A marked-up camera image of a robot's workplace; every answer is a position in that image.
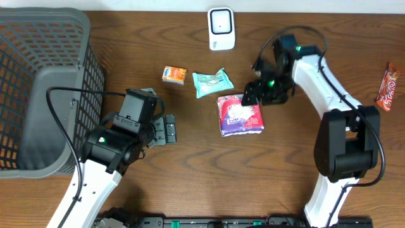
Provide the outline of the small orange box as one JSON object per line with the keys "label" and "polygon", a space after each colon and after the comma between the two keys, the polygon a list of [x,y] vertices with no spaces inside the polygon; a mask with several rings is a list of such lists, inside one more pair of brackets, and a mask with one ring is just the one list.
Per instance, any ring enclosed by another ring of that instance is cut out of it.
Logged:
{"label": "small orange box", "polygon": [[186,68],[165,66],[162,74],[162,81],[184,85],[186,76],[187,76]]}

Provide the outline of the red purple snack pack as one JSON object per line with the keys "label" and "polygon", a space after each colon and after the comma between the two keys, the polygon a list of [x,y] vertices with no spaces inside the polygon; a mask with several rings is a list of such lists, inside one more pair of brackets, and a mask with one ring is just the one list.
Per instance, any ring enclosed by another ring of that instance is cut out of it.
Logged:
{"label": "red purple snack pack", "polygon": [[242,94],[219,97],[218,118],[222,137],[260,134],[264,130],[263,117],[258,104],[242,106]]}

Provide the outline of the teal wet wipes pack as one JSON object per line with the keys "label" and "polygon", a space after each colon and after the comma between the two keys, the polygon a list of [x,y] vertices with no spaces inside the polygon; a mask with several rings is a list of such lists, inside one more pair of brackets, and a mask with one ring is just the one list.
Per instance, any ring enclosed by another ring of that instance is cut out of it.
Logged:
{"label": "teal wet wipes pack", "polygon": [[214,75],[193,73],[192,77],[196,88],[197,99],[208,94],[234,88],[224,68],[219,69]]}

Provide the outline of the red snack bar wrapper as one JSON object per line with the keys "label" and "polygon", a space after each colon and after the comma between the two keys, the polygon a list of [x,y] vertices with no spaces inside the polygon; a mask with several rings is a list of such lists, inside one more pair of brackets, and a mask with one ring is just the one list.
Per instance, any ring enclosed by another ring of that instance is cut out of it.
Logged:
{"label": "red snack bar wrapper", "polygon": [[376,98],[376,104],[383,108],[385,111],[390,111],[392,100],[396,89],[396,81],[400,76],[400,69],[393,63],[387,65],[383,80]]}

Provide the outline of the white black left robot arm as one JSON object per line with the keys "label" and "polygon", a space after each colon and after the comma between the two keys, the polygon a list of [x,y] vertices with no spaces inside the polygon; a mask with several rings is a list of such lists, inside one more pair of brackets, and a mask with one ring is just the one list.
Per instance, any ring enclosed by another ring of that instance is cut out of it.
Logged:
{"label": "white black left robot arm", "polygon": [[163,100],[151,88],[127,89],[121,110],[86,133],[69,188],[49,227],[91,227],[128,166],[147,148],[177,141],[175,117],[156,113]]}

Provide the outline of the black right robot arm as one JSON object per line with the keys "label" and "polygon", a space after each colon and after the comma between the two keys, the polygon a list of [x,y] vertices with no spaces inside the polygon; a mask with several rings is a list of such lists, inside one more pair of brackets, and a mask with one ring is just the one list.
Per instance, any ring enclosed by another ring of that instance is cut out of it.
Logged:
{"label": "black right robot arm", "polygon": [[242,105],[284,104],[296,87],[310,99],[321,118],[314,147],[319,176],[303,212],[306,226],[331,227],[352,188],[373,186],[383,176],[380,114],[342,87],[317,46],[300,46],[292,34],[270,42],[277,65],[256,59],[259,78],[245,86]]}

